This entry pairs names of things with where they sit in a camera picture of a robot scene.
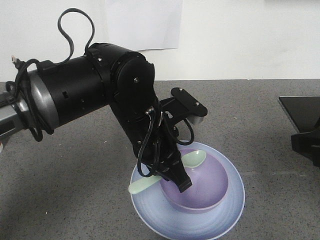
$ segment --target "gray countertop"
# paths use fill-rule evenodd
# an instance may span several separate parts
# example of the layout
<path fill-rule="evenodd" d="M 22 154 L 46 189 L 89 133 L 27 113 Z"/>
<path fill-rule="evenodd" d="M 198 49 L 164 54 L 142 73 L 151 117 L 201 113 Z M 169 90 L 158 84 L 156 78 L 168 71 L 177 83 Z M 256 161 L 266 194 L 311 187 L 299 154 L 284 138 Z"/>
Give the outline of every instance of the gray countertop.
<path fill-rule="evenodd" d="M 223 153 L 245 188 L 239 222 L 221 240 L 318 240 L 320 169 L 291 149 L 296 131 L 279 96 L 319 95 L 320 80 L 157 81 L 208 108 L 195 141 Z M 182 139 L 189 137 L 181 126 Z M 163 240 L 128 193 L 136 160 L 106 106 L 45 135 L 13 135 L 0 153 L 0 240 Z"/>

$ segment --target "robotic arm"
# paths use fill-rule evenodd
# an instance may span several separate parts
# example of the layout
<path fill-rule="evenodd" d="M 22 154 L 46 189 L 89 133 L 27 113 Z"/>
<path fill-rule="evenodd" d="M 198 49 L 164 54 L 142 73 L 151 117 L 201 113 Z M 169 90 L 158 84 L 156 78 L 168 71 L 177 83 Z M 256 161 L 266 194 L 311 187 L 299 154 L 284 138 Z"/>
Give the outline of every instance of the robotic arm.
<path fill-rule="evenodd" d="M 73 42 L 63 31 L 63 15 L 78 12 L 91 22 L 92 35 L 84 55 L 70 59 Z M 60 63 L 36 59 L 27 62 L 15 57 L 18 69 L 15 81 L 6 83 L 0 94 L 0 139 L 22 129 L 29 129 L 34 138 L 42 140 L 42 130 L 54 129 L 81 116 L 110 105 L 132 143 L 137 168 L 144 177 L 160 175 L 173 181 L 180 192 L 192 185 L 185 172 L 177 143 L 188 145 L 194 134 L 188 122 L 200 122 L 207 109 L 182 88 L 173 88 L 173 97 L 158 100 L 154 91 L 155 68 L 135 51 L 109 44 L 90 42 L 94 25 L 83 11 L 70 8 L 62 13 L 58 28 L 70 44 L 70 56 Z M 37 70 L 27 71 L 31 64 Z M 185 121 L 191 140 L 181 142 L 175 124 Z M 149 172 L 143 172 L 141 163 Z"/>

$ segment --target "wire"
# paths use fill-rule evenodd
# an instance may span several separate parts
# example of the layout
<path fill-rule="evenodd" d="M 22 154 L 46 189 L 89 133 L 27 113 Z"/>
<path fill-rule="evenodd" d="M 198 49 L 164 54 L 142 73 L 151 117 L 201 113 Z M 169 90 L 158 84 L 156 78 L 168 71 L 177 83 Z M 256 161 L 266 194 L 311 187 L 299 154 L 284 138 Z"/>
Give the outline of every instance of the wire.
<path fill-rule="evenodd" d="M 185 118 L 183 119 L 183 121 L 185 122 L 186 126 L 188 127 L 189 131 L 190 131 L 190 140 L 189 141 L 180 141 L 178 140 L 172 133 L 172 130 L 169 128 L 168 126 L 168 123 L 166 120 L 164 120 L 164 125 L 165 127 L 167 128 L 168 130 L 168 133 L 170 135 L 170 137 L 177 143 L 177 144 L 180 144 L 180 145 L 183 145 L 183 146 L 187 146 L 187 145 L 190 145 L 194 142 L 195 140 L 195 134 L 194 134 L 194 130 L 192 129 L 190 123 L 188 122 L 188 120 Z"/>
<path fill-rule="evenodd" d="M 67 61 L 70 60 L 70 58 L 72 57 L 72 55 L 74 54 L 74 50 L 75 50 L 75 45 L 74 45 L 74 42 L 72 41 L 71 37 L 63 30 L 63 28 L 61 27 L 61 19 L 62 17 L 67 14 L 67 13 L 80 13 L 82 15 L 84 15 L 91 23 L 91 27 L 92 27 L 92 33 L 91 33 L 91 36 L 88 40 L 88 42 L 86 43 L 85 45 L 85 48 L 84 48 L 84 51 L 85 53 L 88 51 L 88 48 L 89 48 L 89 45 L 92 41 L 92 39 L 94 38 L 94 35 L 95 35 L 95 25 L 94 25 L 94 22 L 92 21 L 92 19 L 82 10 L 80 9 L 77 9 L 77 8 L 68 8 L 67 10 L 65 10 L 59 17 L 58 19 L 58 22 L 57 22 L 57 26 L 58 26 L 58 29 L 59 29 L 59 32 L 62 34 L 62 36 L 65 37 L 65 39 L 68 41 L 69 43 L 69 46 L 70 46 L 70 54 L 69 56 L 63 60 L 62 62 L 59 62 L 59 63 L 56 63 L 56 65 L 61 65 L 61 64 L 64 64 L 66 63 Z"/>
<path fill-rule="evenodd" d="M 77 9 L 77 8 L 69 8 L 69 9 L 65 10 L 60 15 L 60 17 L 58 19 L 57 27 L 58 27 L 59 32 L 66 38 L 66 40 L 69 43 L 70 54 L 64 61 L 56 63 L 57 66 L 62 65 L 64 63 L 66 63 L 67 61 L 69 61 L 74 53 L 74 50 L 75 50 L 75 45 L 74 45 L 74 42 L 72 41 L 71 37 L 61 27 L 62 17 L 65 14 L 71 13 L 71 12 L 80 13 L 80 14 L 84 15 L 91 23 L 92 33 L 91 33 L 91 36 L 90 36 L 88 42 L 85 45 L 85 48 L 84 48 L 85 52 L 88 51 L 89 45 L 95 35 L 94 22 L 84 11 Z M 6 82 L 5 88 L 8 92 L 14 91 L 12 95 L 13 95 L 15 101 L 17 101 L 19 94 L 22 95 L 22 98 L 25 100 L 25 102 L 28 106 L 28 109 L 29 109 L 29 112 L 31 115 L 31 119 L 34 124 L 34 127 L 28 127 L 28 129 L 32 133 L 34 139 L 36 141 L 40 142 L 43 139 L 42 129 L 45 130 L 48 134 L 54 133 L 54 130 L 49 126 L 49 124 L 46 122 L 46 120 L 43 118 L 43 116 L 40 114 L 40 112 L 37 108 L 37 105 L 35 103 L 35 100 L 33 98 L 32 92 L 31 92 L 31 83 L 30 83 L 30 79 L 28 76 L 28 72 L 27 72 L 27 69 L 30 65 L 32 65 L 32 64 L 38 65 L 40 62 L 34 58 L 24 62 L 24 61 L 20 61 L 19 59 L 15 58 L 15 57 L 12 58 L 12 62 L 14 63 L 15 67 L 18 69 L 18 73 L 15 76 L 14 81 L 7 81 Z"/>
<path fill-rule="evenodd" d="M 149 119 L 150 119 L 150 122 L 149 122 L 149 128 L 148 128 L 148 131 L 144 137 L 144 140 L 142 142 L 142 145 L 140 147 L 140 150 L 139 150 L 139 153 L 138 153 L 138 160 L 137 160 L 137 170 L 139 172 L 139 174 L 142 176 L 142 177 L 145 177 L 145 178 L 148 178 L 150 177 L 153 173 L 152 171 L 150 171 L 148 174 L 144 174 L 142 172 L 142 169 L 141 169 L 141 160 L 142 160 L 142 157 L 143 157 L 143 154 L 144 154 L 144 151 L 145 151 L 145 148 L 148 144 L 148 141 L 149 141 L 149 138 L 150 138 L 150 135 L 151 135 L 151 132 L 153 130 L 153 127 L 154 127 L 154 123 L 155 123 L 155 119 L 156 119 L 156 116 L 154 114 L 154 111 L 152 111 L 150 114 L 148 114 L 149 116 Z"/>

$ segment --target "spoon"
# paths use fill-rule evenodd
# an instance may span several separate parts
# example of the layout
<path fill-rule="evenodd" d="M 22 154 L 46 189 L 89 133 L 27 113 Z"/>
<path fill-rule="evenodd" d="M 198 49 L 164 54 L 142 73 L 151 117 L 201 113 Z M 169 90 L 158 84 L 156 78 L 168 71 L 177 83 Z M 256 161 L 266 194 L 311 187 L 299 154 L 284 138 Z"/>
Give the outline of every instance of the spoon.
<path fill-rule="evenodd" d="M 204 160 L 206 159 L 207 153 L 203 150 L 196 150 L 187 153 L 186 155 L 182 156 L 182 164 L 185 168 L 194 169 L 200 166 Z M 159 175 L 152 175 L 151 177 L 143 177 L 137 181 L 130 183 L 129 185 L 129 193 L 131 194 L 138 194 L 143 190 L 149 188 L 153 184 L 159 182 L 162 179 Z"/>

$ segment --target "white plate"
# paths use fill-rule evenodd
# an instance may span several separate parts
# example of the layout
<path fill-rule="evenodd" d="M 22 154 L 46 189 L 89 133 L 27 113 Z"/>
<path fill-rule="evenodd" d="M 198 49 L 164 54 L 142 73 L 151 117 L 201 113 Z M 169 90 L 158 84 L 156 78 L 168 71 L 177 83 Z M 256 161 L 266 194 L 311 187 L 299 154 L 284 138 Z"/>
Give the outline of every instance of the white plate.
<path fill-rule="evenodd" d="M 204 150 L 224 166 L 228 175 L 225 199 L 205 213 L 187 213 L 176 210 L 164 196 L 159 182 L 131 195 L 134 208 L 143 222 L 159 235 L 170 240 L 214 240 L 226 234 L 239 220 L 245 205 L 245 188 L 235 166 L 220 152 L 199 142 L 178 145 L 181 149 Z M 141 176 L 134 168 L 131 181 Z"/>

